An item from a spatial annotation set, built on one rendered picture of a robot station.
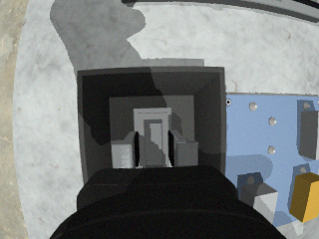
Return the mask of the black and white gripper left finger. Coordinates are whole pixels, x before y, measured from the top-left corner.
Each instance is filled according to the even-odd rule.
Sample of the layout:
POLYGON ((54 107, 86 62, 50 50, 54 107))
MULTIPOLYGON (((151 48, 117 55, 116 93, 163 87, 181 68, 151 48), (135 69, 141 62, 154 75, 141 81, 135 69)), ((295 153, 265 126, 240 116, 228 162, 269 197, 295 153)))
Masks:
POLYGON ((112 145, 112 156, 113 168, 139 167, 139 133, 130 131, 123 142, 115 142, 112 145))

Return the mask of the yellow rectangular block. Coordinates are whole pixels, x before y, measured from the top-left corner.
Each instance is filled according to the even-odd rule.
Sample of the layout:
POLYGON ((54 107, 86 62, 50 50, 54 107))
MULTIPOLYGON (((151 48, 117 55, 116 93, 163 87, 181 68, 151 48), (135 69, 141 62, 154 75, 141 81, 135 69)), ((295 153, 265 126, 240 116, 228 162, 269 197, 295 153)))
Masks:
POLYGON ((318 217, 319 175, 308 172, 295 176, 289 213, 302 223, 318 217))

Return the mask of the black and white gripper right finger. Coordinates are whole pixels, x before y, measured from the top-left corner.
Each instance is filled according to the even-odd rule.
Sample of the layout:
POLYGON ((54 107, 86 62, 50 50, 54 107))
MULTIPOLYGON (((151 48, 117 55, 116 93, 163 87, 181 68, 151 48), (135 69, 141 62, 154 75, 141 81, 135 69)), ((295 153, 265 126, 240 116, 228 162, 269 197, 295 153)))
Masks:
POLYGON ((171 166, 198 165, 198 142, 186 140, 177 130, 169 130, 168 158, 171 166))

